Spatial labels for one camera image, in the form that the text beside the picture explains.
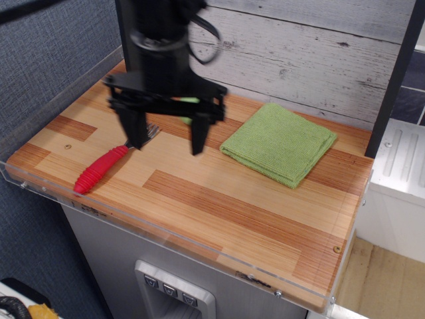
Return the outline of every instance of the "green towel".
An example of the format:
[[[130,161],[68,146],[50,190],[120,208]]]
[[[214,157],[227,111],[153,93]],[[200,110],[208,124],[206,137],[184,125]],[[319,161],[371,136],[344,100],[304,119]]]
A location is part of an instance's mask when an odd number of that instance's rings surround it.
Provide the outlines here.
[[[236,161],[296,188],[337,135],[280,105],[261,107],[220,147]]]

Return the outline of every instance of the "red fork handle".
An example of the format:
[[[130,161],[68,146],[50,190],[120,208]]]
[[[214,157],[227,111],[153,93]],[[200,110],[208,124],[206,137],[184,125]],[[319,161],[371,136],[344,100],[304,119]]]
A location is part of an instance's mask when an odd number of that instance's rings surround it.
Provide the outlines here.
[[[124,155],[128,153],[128,147],[118,146],[109,150],[108,153],[98,158],[92,165],[87,167],[75,182],[74,191],[79,194],[87,193],[95,186],[105,173]]]

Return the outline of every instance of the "metal panel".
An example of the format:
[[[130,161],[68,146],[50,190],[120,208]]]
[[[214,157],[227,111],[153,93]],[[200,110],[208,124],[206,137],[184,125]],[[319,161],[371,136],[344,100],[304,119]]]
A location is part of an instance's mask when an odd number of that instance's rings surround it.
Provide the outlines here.
[[[134,265],[141,259],[209,291],[219,319],[304,319],[307,310],[94,215],[62,206],[115,319],[147,318]]]

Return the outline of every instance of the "fork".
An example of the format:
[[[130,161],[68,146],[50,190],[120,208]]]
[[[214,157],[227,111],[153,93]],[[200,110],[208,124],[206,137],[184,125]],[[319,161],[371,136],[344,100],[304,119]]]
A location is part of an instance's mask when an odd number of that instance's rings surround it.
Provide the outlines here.
[[[147,125],[148,140],[143,143],[143,146],[149,143],[160,131],[158,125],[149,123]],[[129,140],[127,140],[124,145],[113,148],[102,155],[81,173],[80,177],[75,182],[74,191],[79,194],[90,191],[102,179],[106,172],[132,148],[134,147]]]

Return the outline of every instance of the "white wood plank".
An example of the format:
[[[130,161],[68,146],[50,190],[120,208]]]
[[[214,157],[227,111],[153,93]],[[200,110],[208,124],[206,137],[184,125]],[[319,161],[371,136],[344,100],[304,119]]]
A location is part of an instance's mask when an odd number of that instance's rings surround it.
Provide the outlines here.
[[[337,123],[341,123],[341,124],[345,124],[345,125],[349,125],[349,126],[354,126],[356,128],[362,128],[362,129],[368,130],[368,131],[371,131],[373,129],[373,123],[366,122],[366,121],[363,121],[363,120],[359,120],[357,118],[350,118],[348,116],[344,116],[344,115],[341,115],[341,114],[332,113],[332,112],[320,110],[320,109],[317,109],[317,108],[312,108],[310,106],[290,102],[290,101],[284,100],[282,98],[274,98],[274,97],[271,97],[271,96],[267,96],[265,94],[261,94],[261,93],[258,93],[258,92],[247,90],[245,88],[239,88],[237,86],[228,85],[228,84],[225,84],[225,83],[221,83],[221,84],[225,85],[228,88],[229,92],[236,94],[236,95],[245,96],[247,98],[251,98],[253,100],[261,101],[261,102],[264,102],[264,103],[268,103],[268,102],[277,103],[277,104],[283,106],[284,108],[286,108],[287,110],[297,111],[297,112],[301,112],[301,113],[304,113],[304,114],[309,114],[309,115],[312,115],[312,116],[316,116],[318,118],[324,118],[324,119],[329,120],[329,121],[333,121],[333,122],[337,122]]]
[[[224,9],[203,17],[224,42],[212,67],[192,64],[201,76],[301,104],[302,112],[375,123],[399,45]],[[205,32],[191,30],[196,51],[211,52]]]
[[[209,0],[251,13],[401,44],[415,0]]]

